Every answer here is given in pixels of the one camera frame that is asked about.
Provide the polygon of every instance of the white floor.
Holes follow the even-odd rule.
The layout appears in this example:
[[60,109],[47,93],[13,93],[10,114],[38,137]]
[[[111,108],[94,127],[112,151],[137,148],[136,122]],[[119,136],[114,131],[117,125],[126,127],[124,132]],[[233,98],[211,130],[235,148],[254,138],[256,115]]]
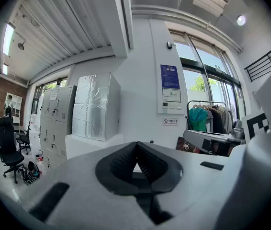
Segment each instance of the white floor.
[[[28,162],[33,161],[33,158],[31,156],[30,150],[28,150],[28,155],[26,155],[26,150],[22,150],[22,155],[25,157],[23,160],[23,164],[28,167]],[[41,162],[35,162],[38,165],[39,170],[42,172],[43,175],[46,174],[46,171],[44,169],[44,165]],[[14,173],[10,172],[7,173],[7,177],[3,177],[4,171],[8,170],[9,166],[4,166],[4,163],[0,160],[0,192],[5,193],[9,197],[11,197],[15,201],[19,201],[20,196],[25,193],[25,190],[29,187],[29,185],[26,185],[25,182],[20,178],[17,177],[17,184],[14,183]]]

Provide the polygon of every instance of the silver insulated packaging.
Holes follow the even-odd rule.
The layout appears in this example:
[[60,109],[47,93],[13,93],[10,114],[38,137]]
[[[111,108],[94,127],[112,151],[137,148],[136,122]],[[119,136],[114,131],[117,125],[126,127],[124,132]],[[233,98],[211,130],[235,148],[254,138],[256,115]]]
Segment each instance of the silver insulated packaging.
[[79,78],[72,134],[106,141],[118,133],[121,86],[109,73]]

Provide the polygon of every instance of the clothing rack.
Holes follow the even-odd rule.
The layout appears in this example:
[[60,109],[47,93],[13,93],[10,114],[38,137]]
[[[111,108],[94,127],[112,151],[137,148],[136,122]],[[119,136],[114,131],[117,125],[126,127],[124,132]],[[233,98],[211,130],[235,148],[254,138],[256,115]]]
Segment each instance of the clothing rack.
[[205,102],[205,103],[221,103],[221,104],[224,104],[225,107],[227,107],[227,105],[226,105],[225,102],[197,101],[197,100],[189,101],[188,104],[187,104],[187,114],[188,114],[188,117],[186,116],[186,118],[187,118],[187,120],[188,120],[188,124],[189,124],[189,128],[190,128],[190,129],[192,129],[192,128],[191,128],[191,124],[190,124],[190,122],[189,122],[189,104],[190,104],[191,102],[199,102],[199,103],[200,103],[200,102]]

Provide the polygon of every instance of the person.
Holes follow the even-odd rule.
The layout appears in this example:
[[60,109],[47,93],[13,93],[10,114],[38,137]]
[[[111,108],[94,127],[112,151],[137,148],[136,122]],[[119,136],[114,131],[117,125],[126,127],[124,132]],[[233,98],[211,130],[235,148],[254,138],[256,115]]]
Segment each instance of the person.
[[11,120],[11,124],[13,125],[12,110],[13,110],[12,95],[9,94],[8,100],[6,100],[4,106],[4,116],[9,118]]

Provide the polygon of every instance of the black mesh office chair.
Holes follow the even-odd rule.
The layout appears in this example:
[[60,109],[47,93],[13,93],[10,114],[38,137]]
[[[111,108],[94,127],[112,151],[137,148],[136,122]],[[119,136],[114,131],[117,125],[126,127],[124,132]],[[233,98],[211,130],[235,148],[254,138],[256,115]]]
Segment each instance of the black mesh office chair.
[[6,173],[14,171],[14,182],[16,181],[16,171],[23,166],[22,162],[24,156],[16,150],[14,143],[14,129],[8,118],[0,118],[0,158],[2,162],[10,166],[10,169],[3,173],[6,177]]
[[27,149],[30,149],[31,150],[31,147],[30,147],[30,141],[29,141],[29,131],[30,131],[30,122],[29,122],[29,125],[28,125],[28,128],[27,128],[27,131],[24,130],[24,132],[26,132],[25,135],[20,135],[19,137],[17,137],[16,141],[19,143],[19,151],[20,153],[22,152],[22,149],[26,149],[26,154],[28,155],[28,150]]

